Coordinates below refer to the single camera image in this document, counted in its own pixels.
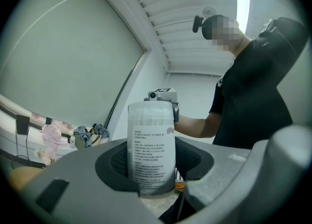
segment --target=forearm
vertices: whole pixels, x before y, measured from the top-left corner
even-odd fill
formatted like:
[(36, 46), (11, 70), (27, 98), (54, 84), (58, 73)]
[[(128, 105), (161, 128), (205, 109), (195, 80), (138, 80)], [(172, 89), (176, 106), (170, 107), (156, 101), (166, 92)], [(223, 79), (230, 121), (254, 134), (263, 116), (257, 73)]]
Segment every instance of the forearm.
[(211, 137), (209, 133), (207, 133), (206, 128), (206, 119), (193, 119), (179, 116), (179, 122), (175, 123), (175, 130), (177, 132), (195, 138)]

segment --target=bottle label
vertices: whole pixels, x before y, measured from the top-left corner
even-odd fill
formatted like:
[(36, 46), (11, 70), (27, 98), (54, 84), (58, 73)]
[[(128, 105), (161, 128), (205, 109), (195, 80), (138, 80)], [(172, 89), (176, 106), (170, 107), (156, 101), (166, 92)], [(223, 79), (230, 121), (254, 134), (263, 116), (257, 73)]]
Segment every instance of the bottle label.
[(164, 194), (174, 189), (174, 132), (172, 125), (133, 127), (133, 178), (142, 195)]

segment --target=gray roller blind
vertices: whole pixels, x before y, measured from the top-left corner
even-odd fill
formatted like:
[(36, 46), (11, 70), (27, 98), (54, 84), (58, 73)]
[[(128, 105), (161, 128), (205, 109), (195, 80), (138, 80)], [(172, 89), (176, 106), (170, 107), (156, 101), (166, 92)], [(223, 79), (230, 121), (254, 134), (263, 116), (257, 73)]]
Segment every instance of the gray roller blind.
[(56, 120), (103, 123), (142, 48), (106, 0), (68, 0), (20, 39), (62, 0), (31, 1), (20, 3), (2, 36), (0, 93)]

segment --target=man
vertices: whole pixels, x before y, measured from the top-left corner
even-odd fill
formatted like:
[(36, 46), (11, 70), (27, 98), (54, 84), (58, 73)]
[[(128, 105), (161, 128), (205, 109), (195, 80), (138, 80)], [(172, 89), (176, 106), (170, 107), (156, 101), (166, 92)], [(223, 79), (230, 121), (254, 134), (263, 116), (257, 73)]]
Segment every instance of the man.
[[(223, 51), (231, 52), (234, 64), (219, 79), (214, 101), (206, 119), (180, 116), (175, 130), (196, 138), (215, 136), (213, 144), (252, 149), (257, 141), (292, 124), (289, 111), (277, 91), (304, 48), (308, 32), (288, 18), (270, 20), (252, 40), (239, 30), (238, 22), (222, 15), (206, 19), (203, 37)], [(171, 224), (178, 221), (182, 194), (161, 215)], [(194, 213), (185, 202), (179, 221)]]

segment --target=white bottle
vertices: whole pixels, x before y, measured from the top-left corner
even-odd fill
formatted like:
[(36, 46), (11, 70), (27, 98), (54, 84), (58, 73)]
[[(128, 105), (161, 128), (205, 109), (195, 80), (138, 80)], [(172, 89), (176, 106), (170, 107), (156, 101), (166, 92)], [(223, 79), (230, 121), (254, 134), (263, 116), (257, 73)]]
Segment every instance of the white bottle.
[(128, 108), (128, 175), (142, 196), (160, 196), (175, 188), (175, 135), (172, 104), (136, 102)]

